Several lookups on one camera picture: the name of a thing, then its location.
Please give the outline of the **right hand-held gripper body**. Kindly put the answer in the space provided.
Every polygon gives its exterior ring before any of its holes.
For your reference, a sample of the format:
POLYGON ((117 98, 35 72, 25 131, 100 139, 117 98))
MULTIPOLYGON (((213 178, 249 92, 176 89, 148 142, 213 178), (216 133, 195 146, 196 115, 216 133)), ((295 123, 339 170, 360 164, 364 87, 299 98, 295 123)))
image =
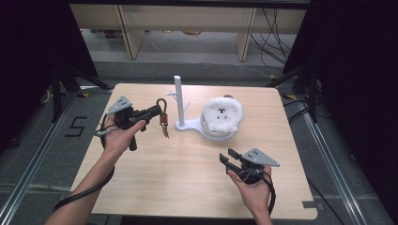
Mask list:
POLYGON ((242 182, 248 185, 257 183, 263 177, 265 166, 280 166, 279 162, 258 148, 240 154, 238 161, 241 166, 238 168, 237 175, 242 182))

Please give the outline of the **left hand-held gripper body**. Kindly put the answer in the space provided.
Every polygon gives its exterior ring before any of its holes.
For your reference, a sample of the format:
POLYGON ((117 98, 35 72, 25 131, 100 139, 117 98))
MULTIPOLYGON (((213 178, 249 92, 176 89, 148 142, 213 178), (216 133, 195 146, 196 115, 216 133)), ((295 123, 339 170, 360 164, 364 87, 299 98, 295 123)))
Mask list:
MULTIPOLYGON (((145 120, 145 125, 141 131, 145 131, 145 126, 150 120, 145 116, 148 110, 135 111, 132 108, 132 103, 125 97, 120 97, 119 100, 109 109, 106 113, 107 118, 113 114, 115 116, 115 126, 118 129, 127 130, 133 127, 137 122, 145 120)), ((133 136, 130 141, 129 149, 135 151, 137 149, 137 143, 135 137, 133 136)))

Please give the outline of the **brown keychain strap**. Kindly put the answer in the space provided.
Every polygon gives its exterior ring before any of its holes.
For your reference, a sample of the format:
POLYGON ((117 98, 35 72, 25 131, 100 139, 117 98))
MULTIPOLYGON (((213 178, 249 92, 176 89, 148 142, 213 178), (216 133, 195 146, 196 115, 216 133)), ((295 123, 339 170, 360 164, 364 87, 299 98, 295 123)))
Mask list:
POLYGON ((161 108, 160 113, 160 126, 165 138, 169 138, 168 132, 168 114, 167 114, 167 101, 164 98, 157 99, 157 105, 161 108))

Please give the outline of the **white stand with post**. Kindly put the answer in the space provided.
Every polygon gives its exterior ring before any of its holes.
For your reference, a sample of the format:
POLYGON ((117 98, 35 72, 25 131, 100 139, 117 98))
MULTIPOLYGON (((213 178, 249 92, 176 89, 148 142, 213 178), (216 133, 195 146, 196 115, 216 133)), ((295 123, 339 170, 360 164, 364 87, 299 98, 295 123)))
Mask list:
POLYGON ((175 91, 170 92, 169 96, 172 96, 177 105, 177 115, 178 119, 175 123, 175 128, 177 131, 196 131, 201 134, 204 138, 213 141, 213 142, 226 142, 230 140, 236 133, 227 134, 226 136, 210 136, 204 131, 202 127, 202 112, 195 119, 186 119, 185 118, 185 110, 187 109, 183 103, 183 92, 182 92, 182 81, 181 77, 178 75, 174 76, 175 80, 175 91))

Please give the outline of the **white fluffy zip pouch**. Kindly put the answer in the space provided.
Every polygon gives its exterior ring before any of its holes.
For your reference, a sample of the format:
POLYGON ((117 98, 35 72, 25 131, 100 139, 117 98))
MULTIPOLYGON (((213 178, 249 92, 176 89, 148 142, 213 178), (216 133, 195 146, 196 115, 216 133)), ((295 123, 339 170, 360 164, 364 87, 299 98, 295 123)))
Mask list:
POLYGON ((202 111, 202 127, 210 136, 236 133, 244 117, 241 104, 232 97, 210 99, 202 111))

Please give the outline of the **person's left hand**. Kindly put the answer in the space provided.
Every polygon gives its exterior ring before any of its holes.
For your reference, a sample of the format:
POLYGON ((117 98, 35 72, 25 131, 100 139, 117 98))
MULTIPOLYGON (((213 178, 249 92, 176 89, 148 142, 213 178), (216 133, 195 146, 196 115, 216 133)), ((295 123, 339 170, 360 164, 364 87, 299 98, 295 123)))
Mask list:
POLYGON ((145 125, 145 120, 137 122, 127 130, 118 129, 115 126, 115 116, 111 114, 105 126, 111 131, 105 135, 104 154, 107 156, 120 157, 129 148, 132 137, 145 125))

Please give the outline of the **person's right hand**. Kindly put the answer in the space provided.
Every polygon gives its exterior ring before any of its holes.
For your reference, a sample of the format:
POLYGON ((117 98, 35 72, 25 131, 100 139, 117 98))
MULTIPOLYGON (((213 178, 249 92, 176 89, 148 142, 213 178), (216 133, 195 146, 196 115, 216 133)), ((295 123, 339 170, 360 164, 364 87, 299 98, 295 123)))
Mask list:
POLYGON ((242 201, 255 218, 269 218, 268 203, 270 198, 270 190, 264 181, 248 185, 238 180, 238 175, 232 170, 228 170, 227 174, 237 186, 242 201))

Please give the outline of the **black metal stand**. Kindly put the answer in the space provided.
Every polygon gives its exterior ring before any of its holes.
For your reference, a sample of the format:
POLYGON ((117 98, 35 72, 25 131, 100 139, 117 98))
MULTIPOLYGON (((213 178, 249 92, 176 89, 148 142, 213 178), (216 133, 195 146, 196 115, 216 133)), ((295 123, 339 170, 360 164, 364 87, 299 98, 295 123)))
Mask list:
POLYGON ((285 73, 281 78, 272 81, 267 84, 267 87, 276 87, 279 84, 282 84, 293 77, 296 77, 296 81, 292 87, 292 90, 295 94, 303 95, 307 93, 309 100, 309 115, 312 118, 313 122, 316 123, 316 115, 315 115, 315 100, 316 100, 316 73, 313 68, 307 65, 298 66, 291 71, 285 73))
POLYGON ((68 94, 77 94, 81 87, 76 81, 76 77, 83 78, 84 80, 95 84, 101 89, 111 90, 112 86, 101 81, 98 76, 91 75, 86 73, 76 67, 73 67, 68 64, 58 64, 54 66, 53 69, 53 102, 54 102, 54 117, 53 121, 55 122, 63 112, 62 107, 63 103, 61 100, 61 87, 64 87, 67 90, 68 94))

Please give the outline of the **light wooden shelf unit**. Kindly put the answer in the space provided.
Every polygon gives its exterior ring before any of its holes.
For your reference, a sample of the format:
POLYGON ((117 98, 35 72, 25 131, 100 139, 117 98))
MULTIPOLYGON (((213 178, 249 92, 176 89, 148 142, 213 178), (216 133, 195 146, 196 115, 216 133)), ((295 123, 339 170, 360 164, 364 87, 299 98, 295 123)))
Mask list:
POLYGON ((233 33, 237 57, 246 59, 251 33, 295 35, 304 9, 260 7, 172 7, 71 4, 82 29, 119 30, 130 59, 137 57, 146 30, 233 33))

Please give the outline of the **black curtain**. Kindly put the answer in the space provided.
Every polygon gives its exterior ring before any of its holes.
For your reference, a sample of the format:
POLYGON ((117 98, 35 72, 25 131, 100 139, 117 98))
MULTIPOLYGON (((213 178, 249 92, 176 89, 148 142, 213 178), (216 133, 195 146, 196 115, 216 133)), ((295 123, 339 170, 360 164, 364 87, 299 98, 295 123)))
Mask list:
POLYGON ((301 65, 398 225, 398 0, 310 0, 285 68, 301 65))
POLYGON ((97 71, 68 0, 0 0, 0 153, 63 65, 97 71))

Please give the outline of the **aluminium floor rail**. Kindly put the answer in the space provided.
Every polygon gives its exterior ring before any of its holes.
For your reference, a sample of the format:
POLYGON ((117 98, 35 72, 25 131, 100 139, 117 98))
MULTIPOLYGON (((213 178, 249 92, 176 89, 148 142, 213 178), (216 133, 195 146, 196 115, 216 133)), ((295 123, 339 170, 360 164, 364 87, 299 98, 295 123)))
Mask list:
POLYGON ((38 169, 50 150, 51 145, 54 142, 56 133, 62 126, 66 117, 67 111, 69 110, 72 102, 77 97, 77 94, 68 94, 65 97, 64 102, 61 104, 61 112, 56 116, 52 123, 48 126, 45 131, 45 135, 40 140, 38 147, 34 154, 29 159, 28 164, 23 170, 23 173, 19 180, 12 186, 8 197, 4 204, 0 208, 0 225, 8 225, 13 219, 15 213, 20 206, 24 195, 26 194, 29 186, 35 177, 38 169))
POLYGON ((338 163, 332 154, 318 124, 310 116, 310 107, 304 102, 301 102, 299 106, 302 110, 306 110, 306 113, 303 114, 303 117, 305 118, 306 124, 313 135, 314 141, 329 171, 329 175, 341 197, 345 210, 350 216, 353 225, 368 225, 363 211, 360 208, 360 204, 357 201, 354 192, 349 187, 341 169, 339 168, 338 163))

